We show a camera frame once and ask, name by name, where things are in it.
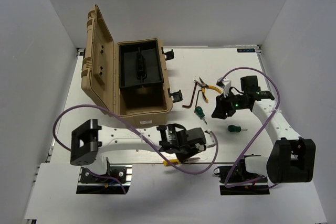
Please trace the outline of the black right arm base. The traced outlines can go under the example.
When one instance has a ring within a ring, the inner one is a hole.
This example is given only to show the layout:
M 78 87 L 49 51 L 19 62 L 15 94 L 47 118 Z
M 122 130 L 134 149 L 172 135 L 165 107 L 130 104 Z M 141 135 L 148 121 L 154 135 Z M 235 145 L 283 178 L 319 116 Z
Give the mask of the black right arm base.
M 261 155 L 245 155 L 234 168 L 231 177 L 228 180 L 228 185 L 246 182 L 251 179 L 260 177 L 259 174 L 250 173 L 246 170 L 245 161 L 247 158 L 260 158 Z M 219 178 L 219 191 L 221 196 L 247 196 L 247 195 L 269 195 L 269 185 L 267 177 L 252 183 L 245 183 L 240 186 L 227 188 L 224 185 L 225 179 L 231 169 L 231 165 L 219 165 L 214 168 L 213 174 Z

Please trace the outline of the yellow needle-nose pliers front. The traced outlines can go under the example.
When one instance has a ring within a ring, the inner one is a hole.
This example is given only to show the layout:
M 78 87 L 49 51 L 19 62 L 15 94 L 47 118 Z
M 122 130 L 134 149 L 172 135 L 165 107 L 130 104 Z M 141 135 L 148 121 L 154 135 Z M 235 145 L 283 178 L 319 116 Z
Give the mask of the yellow needle-nose pliers front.
M 170 159 L 169 162 L 163 161 L 162 162 L 165 167 L 171 166 L 172 164 L 174 165 L 181 165 L 178 159 Z

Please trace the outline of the thin brown hex key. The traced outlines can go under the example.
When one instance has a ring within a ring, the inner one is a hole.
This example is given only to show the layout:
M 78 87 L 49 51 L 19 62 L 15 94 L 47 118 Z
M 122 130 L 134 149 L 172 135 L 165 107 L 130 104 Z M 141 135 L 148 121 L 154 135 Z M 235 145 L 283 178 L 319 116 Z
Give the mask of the thin brown hex key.
M 197 107 L 197 105 L 198 105 L 198 99 L 199 99 L 199 94 L 201 93 L 202 94 L 202 96 L 203 96 L 203 99 L 204 99 L 204 101 L 206 102 L 206 103 L 208 103 L 208 98 L 206 97 L 206 95 L 205 95 L 205 86 L 204 86 L 204 84 L 202 84 L 202 83 L 200 83 L 199 81 L 197 81 L 197 80 L 194 80 L 194 82 L 198 85 L 198 86 L 200 86 L 200 89 L 198 90 L 198 92 L 197 92 L 197 97 L 196 97 L 196 102 L 195 102 L 195 108 Z

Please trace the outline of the large brown hex key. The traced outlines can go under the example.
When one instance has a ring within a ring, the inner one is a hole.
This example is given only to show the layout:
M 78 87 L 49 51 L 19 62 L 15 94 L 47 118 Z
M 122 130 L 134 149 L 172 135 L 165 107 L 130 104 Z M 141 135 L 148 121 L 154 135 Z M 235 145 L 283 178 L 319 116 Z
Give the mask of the large brown hex key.
M 193 102 L 194 102 L 194 98 L 195 98 L 195 93 L 196 93 L 196 89 L 198 87 L 198 84 L 196 81 L 194 81 L 194 87 L 193 87 L 193 92 L 191 94 L 191 97 L 190 97 L 190 100 L 188 101 L 187 104 L 183 104 L 182 105 L 182 108 L 184 109 L 190 109 L 193 105 Z

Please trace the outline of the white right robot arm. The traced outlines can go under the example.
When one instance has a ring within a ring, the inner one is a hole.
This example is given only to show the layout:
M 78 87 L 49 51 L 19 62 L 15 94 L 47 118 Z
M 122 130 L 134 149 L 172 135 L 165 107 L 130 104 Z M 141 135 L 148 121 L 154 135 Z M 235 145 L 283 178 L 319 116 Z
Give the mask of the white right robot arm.
M 238 177 L 247 182 L 255 175 L 268 177 L 274 184 L 312 181 L 316 145 L 303 138 L 278 110 L 274 96 L 262 90 L 257 76 L 242 77 L 241 92 L 233 94 L 231 81 L 220 78 L 217 85 L 223 93 L 216 97 L 212 113 L 215 119 L 226 119 L 238 110 L 249 109 L 263 124 L 273 147 L 269 156 L 245 155 L 236 168 Z

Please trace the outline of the green stubby screwdriver grey cap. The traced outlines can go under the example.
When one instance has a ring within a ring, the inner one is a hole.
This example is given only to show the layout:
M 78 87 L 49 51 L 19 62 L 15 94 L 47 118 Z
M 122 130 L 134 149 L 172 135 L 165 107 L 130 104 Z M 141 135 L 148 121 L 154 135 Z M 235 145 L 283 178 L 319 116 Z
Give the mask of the green stubby screwdriver grey cap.
M 241 126 L 236 126 L 236 125 L 229 125 L 227 127 L 227 130 L 232 133 L 239 133 L 239 132 L 247 131 L 247 129 L 243 129 Z

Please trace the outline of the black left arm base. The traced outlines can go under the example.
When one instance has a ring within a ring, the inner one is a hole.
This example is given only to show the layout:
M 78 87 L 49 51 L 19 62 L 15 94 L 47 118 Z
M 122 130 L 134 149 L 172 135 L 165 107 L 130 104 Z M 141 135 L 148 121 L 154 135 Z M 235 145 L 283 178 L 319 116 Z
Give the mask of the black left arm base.
M 80 170 L 76 194 L 125 195 L 132 179 L 132 165 L 109 164 L 103 175 L 94 175 L 87 167 Z

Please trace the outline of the yellow pliers back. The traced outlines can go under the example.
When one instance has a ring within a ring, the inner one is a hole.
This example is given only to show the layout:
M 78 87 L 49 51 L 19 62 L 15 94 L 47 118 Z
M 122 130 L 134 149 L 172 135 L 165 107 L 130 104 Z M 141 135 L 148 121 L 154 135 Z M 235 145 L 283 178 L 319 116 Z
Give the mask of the yellow pliers back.
M 204 81 L 203 81 L 203 79 L 201 78 L 201 77 L 199 77 L 199 86 L 201 87 L 201 89 L 202 89 L 202 96 L 203 96 L 203 99 L 205 100 L 205 102 L 206 103 L 208 103 L 209 102 L 209 99 L 207 98 L 207 96 L 206 96 L 206 90 L 207 89 L 209 89 L 209 90 L 213 90 L 213 91 L 216 91 L 217 93 L 219 93 L 219 94 L 222 94 L 222 91 L 219 89 L 219 88 L 217 88 L 217 87 L 215 87 L 215 86 L 212 86 L 212 85 L 208 85 L 207 83 L 205 83 Z

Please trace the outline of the tan plastic toolbox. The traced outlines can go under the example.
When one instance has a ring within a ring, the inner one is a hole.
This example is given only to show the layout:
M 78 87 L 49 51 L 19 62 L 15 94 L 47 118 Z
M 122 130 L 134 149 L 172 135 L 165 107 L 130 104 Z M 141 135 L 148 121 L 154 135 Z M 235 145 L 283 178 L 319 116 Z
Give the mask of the tan plastic toolbox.
M 170 89 L 171 59 L 174 51 L 164 51 L 158 38 L 114 42 L 99 7 L 88 13 L 81 88 L 103 114 L 111 111 L 136 128 L 166 124 L 173 104 L 183 100 Z

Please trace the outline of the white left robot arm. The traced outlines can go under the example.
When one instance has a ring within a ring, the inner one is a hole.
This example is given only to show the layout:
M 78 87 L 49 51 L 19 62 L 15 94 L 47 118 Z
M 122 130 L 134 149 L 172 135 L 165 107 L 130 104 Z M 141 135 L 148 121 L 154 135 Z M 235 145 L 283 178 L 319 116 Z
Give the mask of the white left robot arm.
M 139 129 L 139 132 L 99 125 L 97 119 L 87 120 L 71 133 L 70 164 L 91 165 L 98 154 L 124 150 L 174 154 L 183 162 L 207 149 L 207 140 L 200 127 L 186 130 L 168 124 Z

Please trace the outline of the green stubby screwdriver orange cap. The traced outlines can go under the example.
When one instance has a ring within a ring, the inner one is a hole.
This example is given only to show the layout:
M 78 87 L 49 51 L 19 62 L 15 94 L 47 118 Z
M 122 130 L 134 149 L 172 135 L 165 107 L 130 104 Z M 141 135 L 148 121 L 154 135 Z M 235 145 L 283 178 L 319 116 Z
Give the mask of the green stubby screwdriver orange cap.
M 205 114 L 200 106 L 196 106 L 194 112 L 199 117 L 200 120 L 202 120 L 205 124 L 207 124 Z

